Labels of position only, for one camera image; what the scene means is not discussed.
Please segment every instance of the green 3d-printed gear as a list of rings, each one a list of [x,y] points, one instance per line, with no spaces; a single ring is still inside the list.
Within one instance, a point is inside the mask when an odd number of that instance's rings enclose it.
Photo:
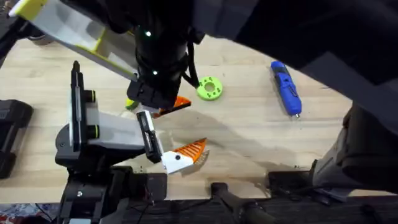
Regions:
[[[197,88],[198,96],[203,100],[217,100],[222,92],[223,92],[223,85],[215,77],[203,77],[199,81],[200,85]]]

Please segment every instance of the white plastic part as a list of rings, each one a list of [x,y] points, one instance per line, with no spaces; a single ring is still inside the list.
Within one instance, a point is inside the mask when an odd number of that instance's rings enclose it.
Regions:
[[[176,171],[182,170],[193,165],[191,157],[184,156],[177,152],[169,151],[163,153],[162,163],[167,174],[172,174]]]
[[[20,0],[9,15],[22,16],[18,9],[27,1],[36,0]],[[124,78],[136,80],[136,45],[130,33],[116,34],[59,0],[47,0],[29,22],[69,49]]]

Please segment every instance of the gray fabric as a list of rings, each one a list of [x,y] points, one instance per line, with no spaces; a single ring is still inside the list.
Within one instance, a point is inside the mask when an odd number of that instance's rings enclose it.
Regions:
[[[195,0],[193,26],[208,35],[235,39],[258,0]]]

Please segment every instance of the wooden tabletop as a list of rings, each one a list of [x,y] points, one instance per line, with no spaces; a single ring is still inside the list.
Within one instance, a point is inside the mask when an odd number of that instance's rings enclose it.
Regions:
[[[68,119],[70,70],[78,60],[85,88],[96,90],[101,112],[134,119],[124,109],[129,82],[56,43],[14,46],[0,69],[0,99],[30,104],[34,115],[16,166],[0,181],[0,202],[59,202],[67,171],[54,162],[55,137]],[[179,95],[192,106],[154,121],[165,151],[208,138],[202,163],[169,176],[168,198],[208,198],[209,184],[229,183],[241,197],[266,197],[270,170],[309,169],[336,140],[351,102],[290,69],[303,103],[300,120],[286,115],[269,71],[270,57],[222,39],[196,47],[198,75],[218,77],[216,101],[203,101],[183,82]],[[123,162],[138,172],[164,172],[145,156]]]

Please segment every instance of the black cable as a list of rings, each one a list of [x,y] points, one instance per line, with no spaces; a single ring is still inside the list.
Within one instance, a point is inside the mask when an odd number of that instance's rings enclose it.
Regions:
[[[189,82],[193,87],[199,87],[199,79],[197,70],[195,68],[195,48],[193,47],[193,42],[188,42],[187,44],[188,49],[188,70],[190,77],[186,73],[182,73],[184,79]]]
[[[139,224],[139,222],[141,222],[142,217],[145,214],[145,211],[147,210],[147,208],[149,207],[149,204],[147,204],[147,206],[143,209],[143,211],[141,212],[141,215],[138,218],[137,224]]]
[[[191,208],[195,208],[195,207],[198,207],[198,206],[201,206],[201,205],[205,205],[205,204],[207,204],[207,203],[209,203],[209,202],[211,202],[212,201],[212,199],[209,199],[209,200],[205,200],[205,201],[203,201],[203,202],[198,202],[198,203],[195,203],[195,204],[193,204],[193,205],[189,205],[189,206],[187,206],[187,207],[185,207],[185,208],[182,208],[182,209],[178,209],[178,210],[173,210],[173,211],[167,211],[167,212],[147,212],[146,214],[149,214],[149,215],[165,215],[165,214],[171,214],[171,213],[180,213],[180,212],[184,212],[184,211],[186,211],[186,210],[189,210],[189,209],[191,209]],[[131,207],[130,209],[133,209],[133,210],[135,210],[135,211],[137,211],[137,212],[144,212],[145,211],[145,209],[144,210],[139,210],[138,208],[136,208],[136,207]]]
[[[38,203],[35,203],[35,206],[36,206],[47,218],[49,218],[49,221],[50,221],[50,222],[52,222],[51,216],[50,216],[47,212],[45,212],[45,211],[43,210],[43,208],[41,208],[41,207],[39,206]]]

